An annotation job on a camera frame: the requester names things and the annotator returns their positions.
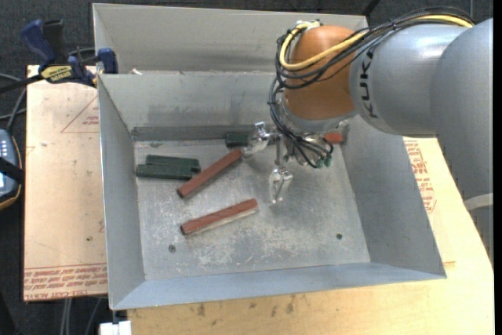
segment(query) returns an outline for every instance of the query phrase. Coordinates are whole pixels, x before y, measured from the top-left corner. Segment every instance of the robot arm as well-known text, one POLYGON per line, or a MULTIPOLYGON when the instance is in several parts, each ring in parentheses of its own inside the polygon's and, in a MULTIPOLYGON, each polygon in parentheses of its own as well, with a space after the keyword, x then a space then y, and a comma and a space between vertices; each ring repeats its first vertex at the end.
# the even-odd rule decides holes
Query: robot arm
MULTIPOLYGON (((296 34, 297 41, 287 62, 287 50, 278 50, 278 87, 284 87, 284 95, 273 100, 276 118, 296 138, 318 144, 323 133, 356 114, 386 133, 437 137, 488 245, 493 238, 493 19, 474 25, 463 16, 434 11, 380 30, 353 33, 316 23, 300 33, 292 29, 289 36, 296 34)), ((291 46, 293 40, 283 38, 282 48, 291 46)), ((323 156, 310 153, 313 159, 323 156)))

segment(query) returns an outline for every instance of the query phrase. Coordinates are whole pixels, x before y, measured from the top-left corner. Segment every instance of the small orange object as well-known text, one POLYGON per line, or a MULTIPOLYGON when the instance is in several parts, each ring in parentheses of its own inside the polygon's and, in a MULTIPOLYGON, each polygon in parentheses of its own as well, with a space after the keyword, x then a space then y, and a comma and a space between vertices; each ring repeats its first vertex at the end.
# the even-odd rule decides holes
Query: small orange object
POLYGON ((326 133, 324 139, 331 144, 340 144, 344 142, 344 136, 341 133, 326 133))

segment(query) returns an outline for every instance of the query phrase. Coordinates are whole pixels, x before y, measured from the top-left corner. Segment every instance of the electronic device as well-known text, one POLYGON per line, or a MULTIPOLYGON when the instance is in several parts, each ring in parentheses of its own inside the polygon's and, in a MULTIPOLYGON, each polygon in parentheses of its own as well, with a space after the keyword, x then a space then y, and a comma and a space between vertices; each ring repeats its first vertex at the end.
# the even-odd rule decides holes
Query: electronic device
POLYGON ((4 209, 17 200, 23 181, 19 149, 5 129, 0 129, 0 158, 0 209, 4 209))

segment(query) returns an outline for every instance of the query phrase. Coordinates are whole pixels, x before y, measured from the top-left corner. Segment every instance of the wooden stick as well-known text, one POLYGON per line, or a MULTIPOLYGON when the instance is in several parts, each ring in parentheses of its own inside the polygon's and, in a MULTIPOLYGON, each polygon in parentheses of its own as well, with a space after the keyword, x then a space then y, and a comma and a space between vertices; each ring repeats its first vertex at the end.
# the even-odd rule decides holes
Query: wooden stick
POLYGON ((258 202, 256 199, 251 198, 249 200, 235 204, 215 213, 210 213, 204 217, 200 217, 194 220, 189 220, 188 222, 180 226, 181 233, 184 235, 192 235, 196 232, 206 231, 228 222, 232 222, 238 218, 245 217, 254 213, 258 210, 258 202))
POLYGON ((242 157, 242 152, 235 149, 226 154, 222 159, 214 162, 209 168, 204 169, 195 177, 192 177, 187 183, 177 189, 177 193, 181 198, 189 196, 191 193, 199 189, 203 184, 213 179, 229 166, 232 166, 242 157))

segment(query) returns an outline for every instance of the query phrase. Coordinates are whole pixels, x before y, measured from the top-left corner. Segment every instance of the yellow cable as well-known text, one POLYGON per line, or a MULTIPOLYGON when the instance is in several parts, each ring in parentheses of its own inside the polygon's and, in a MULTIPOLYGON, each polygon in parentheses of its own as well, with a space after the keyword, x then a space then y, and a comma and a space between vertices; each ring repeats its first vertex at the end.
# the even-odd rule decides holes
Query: yellow cable
MULTIPOLYGON (((467 28, 472 27, 472 24, 469 23, 468 21, 454 16, 442 16, 442 15, 420 16, 416 17, 414 20, 444 20, 450 23, 454 23, 456 25, 460 25, 461 27, 467 27, 467 28)), ((365 32, 360 32, 351 37, 350 39, 346 39, 345 41, 342 41, 339 44, 325 50, 324 52, 318 53, 317 55, 304 60, 303 62, 295 64, 290 64, 286 62, 286 52, 289 48, 289 45, 291 44, 291 41, 294 40, 294 38, 298 34, 300 34, 303 30, 309 27, 315 27, 315 25, 313 23, 306 23, 306 22, 299 23, 298 25, 295 26, 294 29, 291 30, 291 32, 286 36, 286 39, 282 43, 281 50, 279 52, 279 62, 286 70, 290 71, 300 70, 304 67, 310 66, 311 64, 317 63, 324 57, 330 55, 331 53, 339 52, 341 50, 346 49, 348 46, 352 45, 354 42, 358 41, 360 38, 366 35, 365 32)))

